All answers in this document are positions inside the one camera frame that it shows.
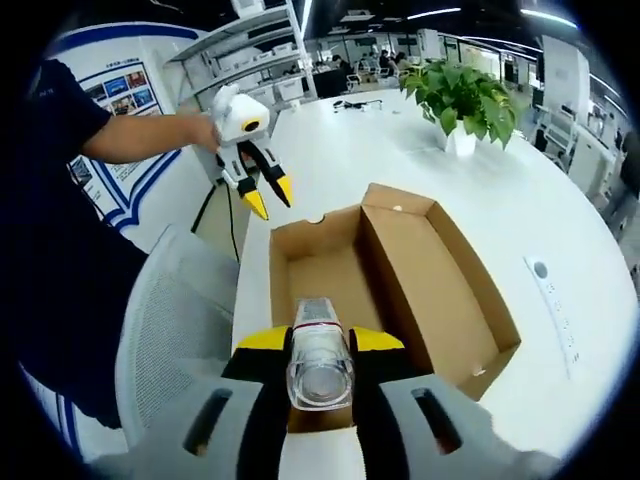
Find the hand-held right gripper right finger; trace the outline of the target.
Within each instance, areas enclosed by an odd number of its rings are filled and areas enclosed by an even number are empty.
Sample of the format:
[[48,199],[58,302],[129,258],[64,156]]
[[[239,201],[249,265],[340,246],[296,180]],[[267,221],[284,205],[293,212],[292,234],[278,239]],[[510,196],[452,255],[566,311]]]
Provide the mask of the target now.
[[417,368],[400,340],[349,332],[352,406],[369,479],[527,479],[526,455],[501,440],[489,413]]

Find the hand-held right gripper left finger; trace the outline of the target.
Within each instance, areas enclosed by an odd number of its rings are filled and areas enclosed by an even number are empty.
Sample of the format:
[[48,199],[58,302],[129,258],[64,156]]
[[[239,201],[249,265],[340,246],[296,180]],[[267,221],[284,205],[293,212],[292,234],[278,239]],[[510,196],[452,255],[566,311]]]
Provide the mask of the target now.
[[291,403],[291,330],[241,342],[222,374],[167,405],[132,450],[135,479],[275,479]]

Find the person's left hand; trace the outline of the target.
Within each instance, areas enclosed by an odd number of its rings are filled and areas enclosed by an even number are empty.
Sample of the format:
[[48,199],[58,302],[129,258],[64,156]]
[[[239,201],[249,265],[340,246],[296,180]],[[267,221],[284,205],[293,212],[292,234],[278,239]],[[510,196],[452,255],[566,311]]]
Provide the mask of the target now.
[[191,145],[196,145],[211,154],[217,154],[220,148],[218,131],[212,120],[200,113],[188,117],[188,137]]

